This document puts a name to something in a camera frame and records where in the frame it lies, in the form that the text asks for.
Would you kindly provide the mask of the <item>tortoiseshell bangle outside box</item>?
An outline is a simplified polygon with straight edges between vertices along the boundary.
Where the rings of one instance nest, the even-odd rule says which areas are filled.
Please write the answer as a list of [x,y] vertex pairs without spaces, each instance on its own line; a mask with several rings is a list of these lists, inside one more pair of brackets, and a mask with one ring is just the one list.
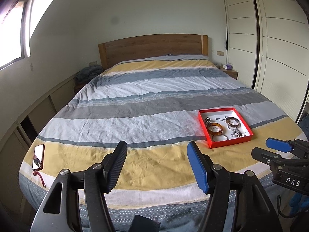
[[232,116],[227,117],[225,119],[225,122],[227,123],[229,127],[233,127],[233,128],[237,128],[240,125],[240,121],[237,118],[232,117]]

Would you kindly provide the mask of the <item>wooden headboard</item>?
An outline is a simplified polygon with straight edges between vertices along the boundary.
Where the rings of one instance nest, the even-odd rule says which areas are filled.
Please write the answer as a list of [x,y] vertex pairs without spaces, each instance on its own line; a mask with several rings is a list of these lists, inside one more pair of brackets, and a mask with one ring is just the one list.
[[154,34],[123,38],[98,45],[103,69],[122,61],[164,55],[208,55],[208,36],[197,34]]

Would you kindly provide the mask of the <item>wall switch plate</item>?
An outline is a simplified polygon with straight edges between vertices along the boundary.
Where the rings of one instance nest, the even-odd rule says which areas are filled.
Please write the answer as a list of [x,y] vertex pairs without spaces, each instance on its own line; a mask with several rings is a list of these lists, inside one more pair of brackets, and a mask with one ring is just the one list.
[[217,51],[218,56],[224,56],[225,52],[224,51]]

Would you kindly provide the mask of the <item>purple tissue box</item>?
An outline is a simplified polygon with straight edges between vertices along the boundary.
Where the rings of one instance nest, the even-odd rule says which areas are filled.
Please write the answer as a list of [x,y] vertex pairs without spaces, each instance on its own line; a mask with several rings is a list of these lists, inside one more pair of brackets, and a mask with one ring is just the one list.
[[233,69],[233,66],[232,66],[230,63],[228,63],[228,64],[223,64],[223,65],[222,65],[222,68],[223,68],[223,69],[226,69],[226,70],[232,70],[232,69]]

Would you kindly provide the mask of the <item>white wardrobe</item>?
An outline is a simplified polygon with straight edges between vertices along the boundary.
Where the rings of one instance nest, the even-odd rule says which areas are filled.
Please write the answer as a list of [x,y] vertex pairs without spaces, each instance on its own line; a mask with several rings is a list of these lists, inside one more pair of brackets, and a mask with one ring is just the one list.
[[308,19],[296,0],[224,0],[227,62],[299,122],[308,107]]

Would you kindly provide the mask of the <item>dark clothes pile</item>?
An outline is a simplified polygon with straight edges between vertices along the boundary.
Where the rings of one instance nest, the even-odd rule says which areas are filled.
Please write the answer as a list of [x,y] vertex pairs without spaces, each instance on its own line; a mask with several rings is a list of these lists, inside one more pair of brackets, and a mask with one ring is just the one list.
[[77,84],[88,83],[103,71],[102,66],[99,65],[85,67],[77,73],[76,82]]

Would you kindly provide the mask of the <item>window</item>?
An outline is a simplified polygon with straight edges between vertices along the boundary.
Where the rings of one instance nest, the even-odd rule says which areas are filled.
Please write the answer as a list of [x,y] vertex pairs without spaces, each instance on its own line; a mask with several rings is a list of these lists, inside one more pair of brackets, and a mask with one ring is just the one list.
[[1,69],[26,57],[28,3],[29,0],[19,0],[1,23]]

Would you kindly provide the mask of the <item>red jewelry box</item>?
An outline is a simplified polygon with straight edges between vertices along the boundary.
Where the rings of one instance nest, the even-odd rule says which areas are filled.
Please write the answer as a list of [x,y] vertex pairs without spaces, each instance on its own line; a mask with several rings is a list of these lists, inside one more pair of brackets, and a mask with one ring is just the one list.
[[[230,116],[235,117],[240,121],[240,125],[237,128],[229,127],[225,122],[225,119]],[[208,133],[206,129],[207,125],[203,122],[203,119],[206,117],[210,117],[212,123],[221,124],[223,127],[223,134],[228,137],[228,140],[212,142],[212,135]],[[234,107],[201,109],[198,111],[198,119],[206,137],[208,146],[211,149],[247,142],[250,141],[254,135],[246,121]]]

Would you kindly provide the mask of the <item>wooden nightstand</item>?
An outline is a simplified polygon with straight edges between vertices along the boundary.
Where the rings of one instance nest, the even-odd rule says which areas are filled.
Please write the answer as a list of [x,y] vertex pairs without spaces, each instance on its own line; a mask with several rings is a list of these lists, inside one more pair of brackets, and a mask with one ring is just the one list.
[[238,72],[233,70],[233,69],[230,69],[230,70],[227,70],[227,69],[224,69],[224,68],[219,68],[221,71],[223,71],[224,73],[226,73],[227,75],[229,75],[230,77],[234,78],[235,80],[237,80],[238,78]]

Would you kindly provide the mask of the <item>striped bed duvet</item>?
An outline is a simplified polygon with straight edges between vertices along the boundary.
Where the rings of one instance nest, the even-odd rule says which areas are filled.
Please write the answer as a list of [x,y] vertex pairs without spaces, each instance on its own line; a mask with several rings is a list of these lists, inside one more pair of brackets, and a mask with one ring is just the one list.
[[[202,109],[232,107],[253,132],[252,140],[211,149],[198,119]],[[187,156],[201,152],[229,171],[252,170],[272,203],[287,204],[292,192],[272,182],[269,167],[251,157],[270,137],[305,135],[282,109],[231,78],[203,55],[175,55],[121,62],[95,77],[39,132],[43,168],[32,171],[34,148],[19,170],[19,186],[33,208],[43,201],[62,169],[83,171],[123,140],[128,154],[116,187],[105,199],[118,231],[138,214],[161,231],[197,231],[209,197],[199,189]]]

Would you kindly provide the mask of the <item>tortoiseshell bangle in box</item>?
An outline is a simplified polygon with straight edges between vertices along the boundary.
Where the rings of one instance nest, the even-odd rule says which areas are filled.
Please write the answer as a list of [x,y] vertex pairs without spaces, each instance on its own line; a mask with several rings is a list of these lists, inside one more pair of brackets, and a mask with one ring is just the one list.
[[223,127],[219,123],[209,123],[206,129],[210,135],[216,136],[223,133]]

